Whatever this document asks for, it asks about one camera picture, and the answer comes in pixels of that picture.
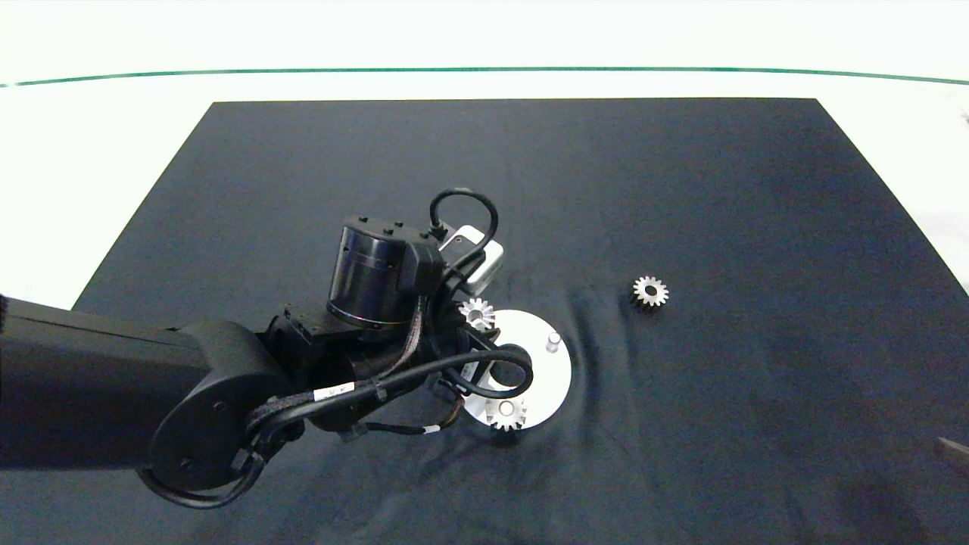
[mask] silver gear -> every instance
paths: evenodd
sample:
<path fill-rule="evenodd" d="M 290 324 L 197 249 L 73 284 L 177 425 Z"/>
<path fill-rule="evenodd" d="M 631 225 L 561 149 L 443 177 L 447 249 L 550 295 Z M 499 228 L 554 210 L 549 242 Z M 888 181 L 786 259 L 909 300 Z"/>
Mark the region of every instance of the silver gear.
<path fill-rule="evenodd" d="M 480 297 L 473 297 L 461 304 L 459 309 L 464 320 L 478 331 L 494 329 L 494 307 Z"/>
<path fill-rule="evenodd" d="M 640 279 L 633 283 L 633 295 L 630 300 L 643 310 L 655 310 L 665 305 L 669 298 L 670 290 L 659 278 L 640 276 Z"/>
<path fill-rule="evenodd" d="M 525 412 L 527 412 L 525 401 L 488 400 L 484 404 L 484 417 L 487 424 L 501 432 L 521 430 L 525 425 Z"/>

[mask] screw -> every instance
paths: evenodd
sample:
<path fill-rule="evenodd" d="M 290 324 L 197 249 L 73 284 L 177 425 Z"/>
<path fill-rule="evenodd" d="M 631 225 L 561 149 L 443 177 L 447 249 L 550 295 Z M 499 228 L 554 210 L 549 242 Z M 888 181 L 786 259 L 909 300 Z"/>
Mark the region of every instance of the screw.
<path fill-rule="evenodd" d="M 562 342 L 562 336 L 556 332 L 551 332 L 548 334 L 548 342 L 546 343 L 546 350 L 552 354 L 558 352 L 558 344 Z"/>

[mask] cable tie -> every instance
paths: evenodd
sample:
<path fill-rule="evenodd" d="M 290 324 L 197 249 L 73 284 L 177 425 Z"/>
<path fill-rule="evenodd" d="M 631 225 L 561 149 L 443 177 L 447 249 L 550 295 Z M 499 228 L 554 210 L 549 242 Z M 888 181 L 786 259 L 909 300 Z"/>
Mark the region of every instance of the cable tie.
<path fill-rule="evenodd" d="M 387 389 L 384 388 L 383 381 L 379 377 L 373 377 L 370 379 L 370 383 L 373 384 L 374 395 L 377 397 L 377 401 L 383 403 L 387 400 Z"/>

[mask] white circular plate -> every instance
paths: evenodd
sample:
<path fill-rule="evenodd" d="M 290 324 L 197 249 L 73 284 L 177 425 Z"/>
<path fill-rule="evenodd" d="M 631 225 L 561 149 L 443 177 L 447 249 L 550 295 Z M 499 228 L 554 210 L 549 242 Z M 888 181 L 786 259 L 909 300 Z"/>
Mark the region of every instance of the white circular plate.
<path fill-rule="evenodd" d="M 548 336 L 558 333 L 542 318 L 522 310 L 495 311 L 495 327 L 501 330 L 501 335 L 494 340 L 495 344 L 517 344 L 532 358 L 532 372 L 535 375 L 532 385 L 520 396 L 511 398 L 511 401 L 525 407 L 525 422 L 521 426 L 523 430 L 538 426 L 555 414 L 569 393 L 569 384 L 572 383 L 569 349 L 565 340 L 560 340 L 557 349 L 554 352 L 549 351 Z M 470 373 L 473 372 L 471 366 L 476 365 L 478 364 L 470 364 L 462 374 L 467 373 L 465 377 L 470 378 Z M 478 384 L 491 390 L 511 390 L 511 387 L 495 380 L 489 372 L 484 374 Z M 501 402 L 472 394 L 464 400 L 464 410 L 489 426 L 485 407 L 489 401 Z M 496 404 L 492 410 L 497 410 L 497 406 Z"/>

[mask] black cylindrical motor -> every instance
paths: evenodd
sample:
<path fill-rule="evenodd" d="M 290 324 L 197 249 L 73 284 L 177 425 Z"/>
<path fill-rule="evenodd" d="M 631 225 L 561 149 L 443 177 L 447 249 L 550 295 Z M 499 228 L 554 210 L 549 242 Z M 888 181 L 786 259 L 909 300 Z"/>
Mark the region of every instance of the black cylindrical motor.
<path fill-rule="evenodd" d="M 356 326 L 406 326 L 419 295 L 429 295 L 444 263 L 435 239 L 401 222 L 365 216 L 344 222 L 329 289 L 329 310 Z"/>

